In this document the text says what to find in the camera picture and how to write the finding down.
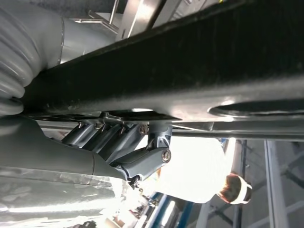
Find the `metal rivet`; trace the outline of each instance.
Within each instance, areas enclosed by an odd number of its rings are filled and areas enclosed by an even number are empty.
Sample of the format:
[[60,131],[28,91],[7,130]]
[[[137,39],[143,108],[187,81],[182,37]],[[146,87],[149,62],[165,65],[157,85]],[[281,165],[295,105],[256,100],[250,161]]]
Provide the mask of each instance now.
[[164,163],[169,162],[171,159],[171,152],[169,149],[163,151],[161,159]]
[[148,133],[148,126],[147,125],[141,125],[139,130],[140,130],[140,133],[141,135],[146,135],[146,134]]
[[104,123],[101,123],[101,122],[97,122],[95,123],[94,127],[96,130],[100,130],[102,127],[104,126]]

